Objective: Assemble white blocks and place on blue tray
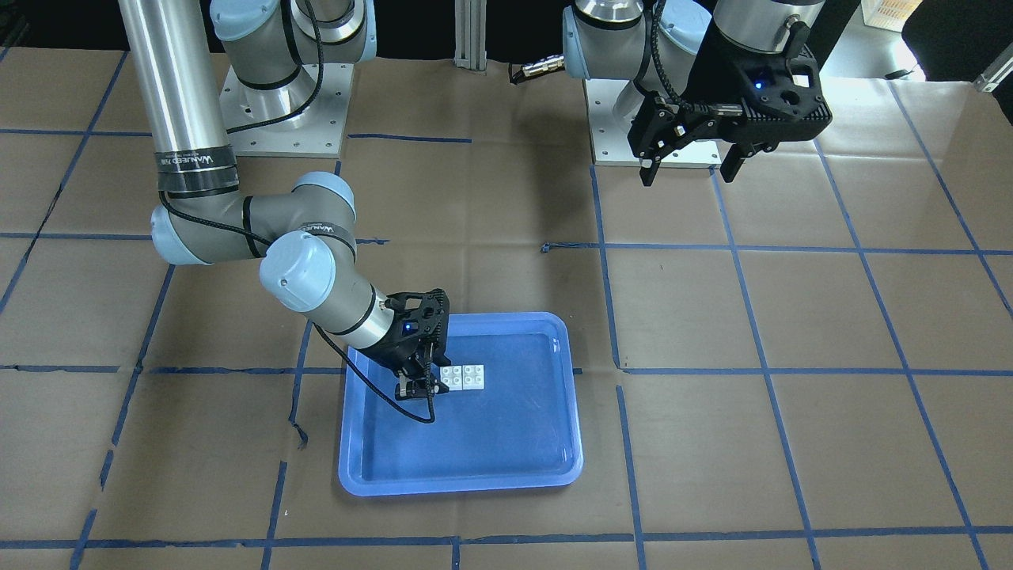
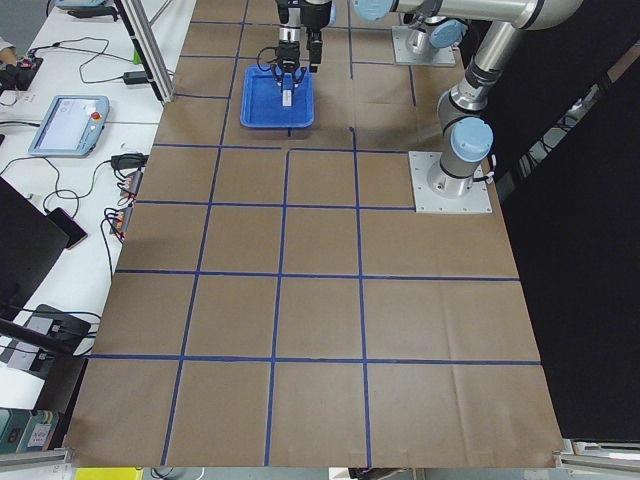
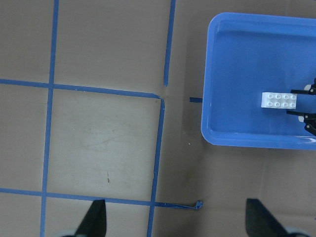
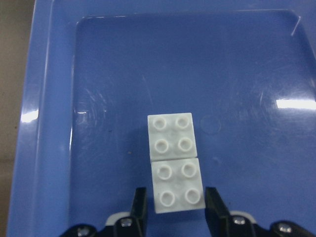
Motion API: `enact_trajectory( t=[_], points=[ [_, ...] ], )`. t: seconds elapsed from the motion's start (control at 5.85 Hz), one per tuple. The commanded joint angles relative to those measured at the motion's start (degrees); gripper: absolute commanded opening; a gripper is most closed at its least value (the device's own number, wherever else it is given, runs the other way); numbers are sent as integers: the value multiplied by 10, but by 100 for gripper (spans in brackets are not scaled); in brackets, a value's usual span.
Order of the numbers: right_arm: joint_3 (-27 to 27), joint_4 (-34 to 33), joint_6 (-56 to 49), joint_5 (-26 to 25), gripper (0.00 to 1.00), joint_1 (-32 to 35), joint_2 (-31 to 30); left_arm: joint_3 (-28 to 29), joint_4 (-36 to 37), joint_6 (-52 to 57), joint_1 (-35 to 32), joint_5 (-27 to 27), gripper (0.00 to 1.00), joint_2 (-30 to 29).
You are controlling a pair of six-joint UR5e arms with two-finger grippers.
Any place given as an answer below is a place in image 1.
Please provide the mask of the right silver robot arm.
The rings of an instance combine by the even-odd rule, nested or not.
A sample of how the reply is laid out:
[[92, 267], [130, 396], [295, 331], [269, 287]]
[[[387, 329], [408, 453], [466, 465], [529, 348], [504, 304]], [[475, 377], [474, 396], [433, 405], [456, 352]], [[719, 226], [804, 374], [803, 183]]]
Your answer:
[[[275, 116], [258, 108], [245, 130], [304, 126], [323, 75], [306, 64], [354, 63], [375, 54], [369, 1], [214, 1], [214, 33], [254, 93], [303, 95]], [[345, 345], [392, 371], [394, 396], [431, 398], [450, 388], [446, 293], [383, 294], [359, 274], [350, 185], [330, 172], [304, 174], [286, 194], [250, 196], [218, 104], [218, 84], [196, 1], [123, 1], [124, 28], [154, 141], [160, 203], [151, 218], [159, 255], [170, 264], [260, 260], [260, 281], [303, 314], [327, 343]]]

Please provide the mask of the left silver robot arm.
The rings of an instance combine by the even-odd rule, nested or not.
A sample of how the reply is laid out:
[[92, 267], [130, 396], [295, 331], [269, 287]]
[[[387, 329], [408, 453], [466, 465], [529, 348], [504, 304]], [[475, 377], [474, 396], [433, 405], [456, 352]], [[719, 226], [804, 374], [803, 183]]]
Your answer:
[[831, 125], [817, 59], [807, 46], [821, 1], [575, 1], [563, 12], [562, 53], [510, 68], [516, 86], [565, 71], [626, 81], [625, 138], [652, 185], [663, 159], [723, 140], [730, 183], [757, 153], [813, 140]]

